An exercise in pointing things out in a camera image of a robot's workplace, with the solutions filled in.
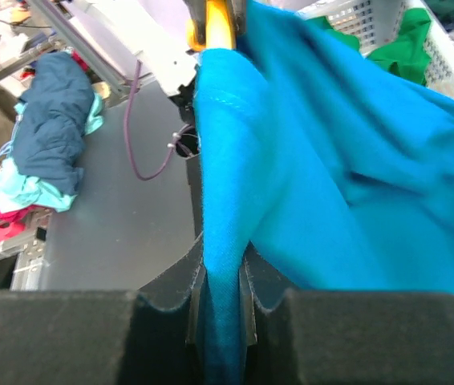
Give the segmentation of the white plastic basket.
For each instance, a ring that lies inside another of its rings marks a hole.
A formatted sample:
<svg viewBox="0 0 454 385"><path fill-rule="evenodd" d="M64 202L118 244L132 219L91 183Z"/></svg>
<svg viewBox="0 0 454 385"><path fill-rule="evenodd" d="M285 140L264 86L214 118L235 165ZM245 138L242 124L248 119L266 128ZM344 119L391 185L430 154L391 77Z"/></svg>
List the white plastic basket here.
<svg viewBox="0 0 454 385"><path fill-rule="evenodd" d="M298 11L319 19L385 71L454 99L454 42L422 1L317 1Z"/></svg>

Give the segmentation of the bright green t shirt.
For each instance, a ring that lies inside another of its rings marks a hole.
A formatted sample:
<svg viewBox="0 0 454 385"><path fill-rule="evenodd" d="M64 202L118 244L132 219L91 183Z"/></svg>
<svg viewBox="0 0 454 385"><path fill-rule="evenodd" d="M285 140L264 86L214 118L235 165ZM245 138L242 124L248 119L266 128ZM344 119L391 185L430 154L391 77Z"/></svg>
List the bright green t shirt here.
<svg viewBox="0 0 454 385"><path fill-rule="evenodd" d="M358 4L353 7L353 18L359 22L336 21L332 17L321 16L308 18L310 25L318 26L327 34L347 45L354 51L375 44L375 26L373 10L368 5ZM432 20L423 8L411 8L403 12L401 23L397 24L395 39L375 48L367 56L383 70L424 86L426 70L431 62L424 44L427 40Z"/></svg>

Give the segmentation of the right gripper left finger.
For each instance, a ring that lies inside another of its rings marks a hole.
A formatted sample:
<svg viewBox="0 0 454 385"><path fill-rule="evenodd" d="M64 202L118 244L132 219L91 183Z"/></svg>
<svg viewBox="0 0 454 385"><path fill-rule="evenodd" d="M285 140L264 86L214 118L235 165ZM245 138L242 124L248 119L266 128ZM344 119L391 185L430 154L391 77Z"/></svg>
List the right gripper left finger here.
<svg viewBox="0 0 454 385"><path fill-rule="evenodd" d="M138 291L0 290L0 384L200 384L202 243Z"/></svg>

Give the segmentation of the teal blue t shirt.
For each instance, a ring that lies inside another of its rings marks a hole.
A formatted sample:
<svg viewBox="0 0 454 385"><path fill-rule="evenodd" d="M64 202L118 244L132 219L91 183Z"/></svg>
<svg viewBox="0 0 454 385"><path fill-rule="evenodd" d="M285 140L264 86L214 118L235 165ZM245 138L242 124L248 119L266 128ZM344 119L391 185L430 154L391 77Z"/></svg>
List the teal blue t shirt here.
<svg viewBox="0 0 454 385"><path fill-rule="evenodd" d="M207 383L241 381L248 244L305 288L454 294L454 99L252 1L240 49L202 53L194 108Z"/></svg>

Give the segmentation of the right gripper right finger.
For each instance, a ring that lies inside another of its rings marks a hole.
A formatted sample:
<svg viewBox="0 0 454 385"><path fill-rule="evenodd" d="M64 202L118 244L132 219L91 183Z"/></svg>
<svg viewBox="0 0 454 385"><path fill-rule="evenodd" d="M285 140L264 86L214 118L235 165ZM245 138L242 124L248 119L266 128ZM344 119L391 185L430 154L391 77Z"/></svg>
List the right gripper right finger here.
<svg viewBox="0 0 454 385"><path fill-rule="evenodd" d="M245 251L248 384L454 384L454 296L302 290Z"/></svg>

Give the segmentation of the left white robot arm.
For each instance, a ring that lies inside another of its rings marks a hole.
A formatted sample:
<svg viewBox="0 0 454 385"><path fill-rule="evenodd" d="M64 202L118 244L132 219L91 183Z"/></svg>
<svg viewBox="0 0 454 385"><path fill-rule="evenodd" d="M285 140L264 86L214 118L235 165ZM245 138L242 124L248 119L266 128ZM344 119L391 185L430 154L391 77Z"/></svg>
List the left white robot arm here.
<svg viewBox="0 0 454 385"><path fill-rule="evenodd" d="M132 53L154 74L164 93L192 124L198 62L186 41L189 12L182 1L137 1L129 13L137 36Z"/></svg>

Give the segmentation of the yellow hanger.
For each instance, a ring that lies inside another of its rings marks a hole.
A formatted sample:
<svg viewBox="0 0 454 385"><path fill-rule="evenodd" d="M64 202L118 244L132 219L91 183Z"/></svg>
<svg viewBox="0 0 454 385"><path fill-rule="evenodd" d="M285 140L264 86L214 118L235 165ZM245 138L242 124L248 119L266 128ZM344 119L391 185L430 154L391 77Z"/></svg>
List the yellow hanger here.
<svg viewBox="0 0 454 385"><path fill-rule="evenodd" d="M184 3L190 15L186 39L193 51L234 49L236 23L231 1L189 0Z"/></svg>

